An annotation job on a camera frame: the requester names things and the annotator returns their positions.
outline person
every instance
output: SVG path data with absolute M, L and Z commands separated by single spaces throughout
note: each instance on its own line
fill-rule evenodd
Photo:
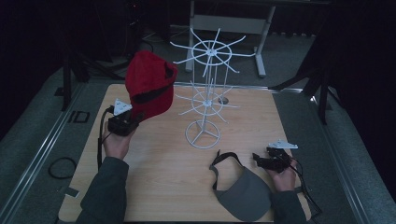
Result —
M 126 179 L 129 165 L 123 160 L 128 153 L 134 131 L 128 136 L 118 136 L 107 129 L 103 134 L 105 159 L 91 182 L 81 202 L 82 211 L 77 224 L 123 223 L 126 211 Z M 282 173 L 266 170 L 274 180 L 276 193 L 272 196 L 275 224 L 306 223 L 294 184 L 296 174 L 291 168 Z

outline red cap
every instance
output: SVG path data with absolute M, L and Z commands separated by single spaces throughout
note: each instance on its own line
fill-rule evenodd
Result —
M 160 115 L 173 102 L 177 68 L 147 50 L 138 51 L 128 66 L 125 87 L 132 105 L 132 119 L 143 121 Z

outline hat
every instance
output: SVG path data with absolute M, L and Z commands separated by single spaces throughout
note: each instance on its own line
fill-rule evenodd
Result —
M 131 60 L 125 87 L 132 105 L 132 119 L 143 121 L 160 115 L 173 102 L 177 68 L 154 53 L 138 51 Z
M 230 156 L 238 161 L 243 173 L 229 189 L 217 190 L 219 171 L 215 165 Z M 270 188 L 259 176 L 243 166 L 235 153 L 227 152 L 220 155 L 218 152 L 209 169 L 216 174 L 216 182 L 213 184 L 216 197 L 234 217 L 241 221 L 253 222 L 270 209 Z

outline wooden table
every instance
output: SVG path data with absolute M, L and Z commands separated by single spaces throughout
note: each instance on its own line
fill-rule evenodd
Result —
M 191 86 L 175 86 L 175 94 L 191 97 Z M 239 107 L 223 107 L 219 116 L 211 116 L 220 131 L 219 142 L 211 148 L 190 145 L 185 131 L 202 116 L 196 112 L 179 115 L 191 109 L 191 101 L 174 97 L 171 108 L 143 121 L 133 136 L 125 161 L 130 165 L 127 180 L 125 221 L 239 221 L 215 197 L 212 185 L 215 175 L 210 163 L 221 153 L 233 151 L 239 160 L 274 188 L 267 173 L 257 167 L 252 153 L 266 157 L 265 148 L 278 139 L 287 141 L 271 92 L 264 89 L 233 88 L 225 95 Z M 100 118 L 116 98 L 129 102 L 124 85 L 109 86 L 91 134 L 78 163 L 70 188 L 79 190 L 77 198 L 65 197 L 59 212 L 62 221 L 75 221 L 88 186 L 97 173 L 96 150 Z M 227 189 L 240 174 L 237 162 L 226 160 L 217 165 L 218 189 Z M 306 218 L 311 217 L 303 195 L 299 195 Z M 273 211 L 258 221 L 272 221 Z

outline gray cap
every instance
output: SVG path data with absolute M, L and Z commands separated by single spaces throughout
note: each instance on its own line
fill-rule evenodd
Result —
M 219 171 L 215 165 L 229 156 L 234 157 L 243 169 L 242 175 L 227 190 L 217 190 Z M 213 190 L 221 205 L 241 221 L 251 222 L 261 218 L 271 207 L 271 190 L 256 174 L 243 166 L 233 152 L 219 154 L 210 165 L 216 174 Z

